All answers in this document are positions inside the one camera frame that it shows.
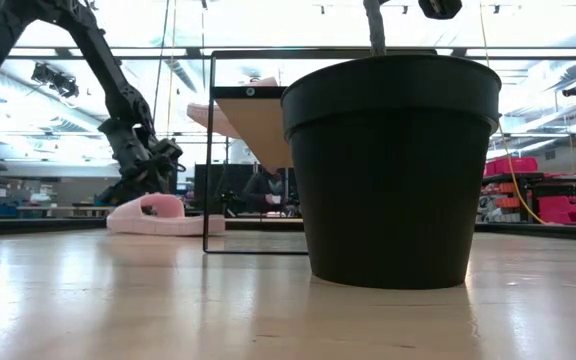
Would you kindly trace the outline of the orange storage bin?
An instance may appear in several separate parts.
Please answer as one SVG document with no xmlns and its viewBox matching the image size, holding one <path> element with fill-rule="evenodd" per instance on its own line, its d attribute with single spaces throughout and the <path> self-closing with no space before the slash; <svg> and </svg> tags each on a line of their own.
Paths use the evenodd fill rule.
<svg viewBox="0 0 576 360">
<path fill-rule="evenodd" d="M 499 208 L 516 209 L 522 206 L 513 183 L 499 183 L 497 186 L 499 198 L 495 205 Z"/>
</svg>

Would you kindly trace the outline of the wooden shelf with black frame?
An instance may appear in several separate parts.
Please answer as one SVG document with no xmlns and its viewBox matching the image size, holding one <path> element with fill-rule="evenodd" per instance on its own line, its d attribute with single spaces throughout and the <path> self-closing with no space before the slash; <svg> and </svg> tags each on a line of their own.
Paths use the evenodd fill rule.
<svg viewBox="0 0 576 360">
<path fill-rule="evenodd" d="M 279 85 L 219 86 L 216 78 L 220 60 L 350 60 L 370 55 L 368 47 L 214 50 L 210 55 L 206 165 L 212 164 L 214 110 L 218 108 L 262 164 L 283 169 L 292 166 L 290 147 L 283 138 L 280 98 L 284 88 Z"/>
</svg>

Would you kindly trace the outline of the black aluminium table frame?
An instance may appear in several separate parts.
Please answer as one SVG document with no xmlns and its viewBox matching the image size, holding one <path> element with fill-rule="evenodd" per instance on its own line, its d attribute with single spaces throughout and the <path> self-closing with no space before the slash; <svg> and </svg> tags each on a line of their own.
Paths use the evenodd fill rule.
<svg viewBox="0 0 576 360">
<path fill-rule="evenodd" d="M 104 229 L 106 221 L 101 218 L 65 218 L 65 219 L 0 219 L 0 235 L 18 235 L 62 231 L 81 231 Z M 543 238 L 561 238 L 576 240 L 576 225 L 537 225 L 488 223 L 475 224 L 471 229 L 459 230 L 455 225 L 402 225 L 379 230 L 369 226 L 366 230 L 341 226 L 335 230 L 326 226 L 323 230 L 306 225 L 303 221 L 292 220 L 242 220 L 231 219 L 226 222 L 228 231 L 265 231 L 265 232 L 305 232 L 309 238 L 321 240 L 335 239 L 340 236 L 350 238 L 374 238 L 378 235 L 393 235 L 397 238 L 412 239 L 422 235 L 466 235 L 474 233 L 510 234 Z"/>
</svg>

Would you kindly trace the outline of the black monitor back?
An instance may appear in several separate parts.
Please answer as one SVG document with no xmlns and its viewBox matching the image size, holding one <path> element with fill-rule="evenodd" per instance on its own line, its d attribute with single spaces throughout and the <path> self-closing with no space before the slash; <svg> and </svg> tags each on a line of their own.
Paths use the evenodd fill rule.
<svg viewBox="0 0 576 360">
<path fill-rule="evenodd" d="M 236 217 L 246 210 L 243 190 L 253 175 L 246 164 L 211 164 L 195 166 L 195 208 L 209 214 Z"/>
</svg>

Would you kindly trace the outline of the black storage rack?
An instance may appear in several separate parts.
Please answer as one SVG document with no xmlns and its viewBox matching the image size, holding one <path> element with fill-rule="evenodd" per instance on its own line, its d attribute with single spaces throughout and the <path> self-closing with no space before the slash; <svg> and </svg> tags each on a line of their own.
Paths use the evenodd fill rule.
<svg viewBox="0 0 576 360">
<path fill-rule="evenodd" d="M 522 206 L 516 209 L 499 208 L 499 183 L 513 183 Z M 549 173 L 516 173 L 487 176 L 480 188 L 477 223 L 546 224 L 539 216 L 538 199 L 544 196 L 576 196 L 576 175 Z"/>
</svg>

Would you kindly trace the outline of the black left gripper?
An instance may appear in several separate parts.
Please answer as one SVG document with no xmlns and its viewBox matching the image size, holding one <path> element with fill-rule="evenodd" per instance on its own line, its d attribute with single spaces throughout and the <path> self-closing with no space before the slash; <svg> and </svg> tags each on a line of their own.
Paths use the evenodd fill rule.
<svg viewBox="0 0 576 360">
<path fill-rule="evenodd" d="M 160 141 L 145 128 L 134 128 L 118 119 L 107 119 L 99 127 L 106 136 L 112 158 L 119 164 L 119 181 L 95 196 L 95 204 L 119 206 L 151 193 L 170 193 L 177 163 L 153 153 Z"/>
</svg>

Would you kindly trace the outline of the person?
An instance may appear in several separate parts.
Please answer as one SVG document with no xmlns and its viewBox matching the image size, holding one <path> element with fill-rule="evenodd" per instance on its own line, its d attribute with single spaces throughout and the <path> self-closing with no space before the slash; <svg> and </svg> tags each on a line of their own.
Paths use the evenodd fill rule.
<svg viewBox="0 0 576 360">
<path fill-rule="evenodd" d="M 261 167 L 241 192 L 241 198 L 250 212 L 283 212 L 286 200 L 283 178 L 276 167 Z"/>
</svg>

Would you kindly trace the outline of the red storage bin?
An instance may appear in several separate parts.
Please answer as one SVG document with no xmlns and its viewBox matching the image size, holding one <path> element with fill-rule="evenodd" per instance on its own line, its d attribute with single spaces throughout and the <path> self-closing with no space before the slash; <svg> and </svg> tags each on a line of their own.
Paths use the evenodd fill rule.
<svg viewBox="0 0 576 360">
<path fill-rule="evenodd" d="M 515 173 L 534 173 L 538 163 L 534 157 L 499 157 L 488 161 L 484 168 L 485 176 L 496 176 Z"/>
<path fill-rule="evenodd" d="M 539 216 L 544 222 L 576 225 L 576 196 L 544 196 L 538 203 Z"/>
</svg>

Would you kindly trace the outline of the black hanging rig device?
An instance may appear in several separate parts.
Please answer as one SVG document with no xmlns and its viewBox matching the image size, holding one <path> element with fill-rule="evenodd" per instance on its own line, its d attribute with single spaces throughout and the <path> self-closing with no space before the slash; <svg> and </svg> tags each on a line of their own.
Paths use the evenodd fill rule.
<svg viewBox="0 0 576 360">
<path fill-rule="evenodd" d="M 76 78 L 50 68 L 46 63 L 36 63 L 31 79 L 38 84 L 47 85 L 61 97 L 70 98 L 79 96 L 79 87 Z"/>
</svg>

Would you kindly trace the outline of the black plastic flower pot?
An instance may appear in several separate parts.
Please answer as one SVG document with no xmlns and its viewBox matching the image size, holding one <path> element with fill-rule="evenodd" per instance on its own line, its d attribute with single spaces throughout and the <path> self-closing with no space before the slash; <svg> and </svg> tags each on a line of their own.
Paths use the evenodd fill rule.
<svg viewBox="0 0 576 360">
<path fill-rule="evenodd" d="M 283 93 L 315 276 L 384 289 L 466 277 L 499 76 L 433 51 L 389 52 L 380 8 L 363 0 L 371 53 Z"/>
</svg>

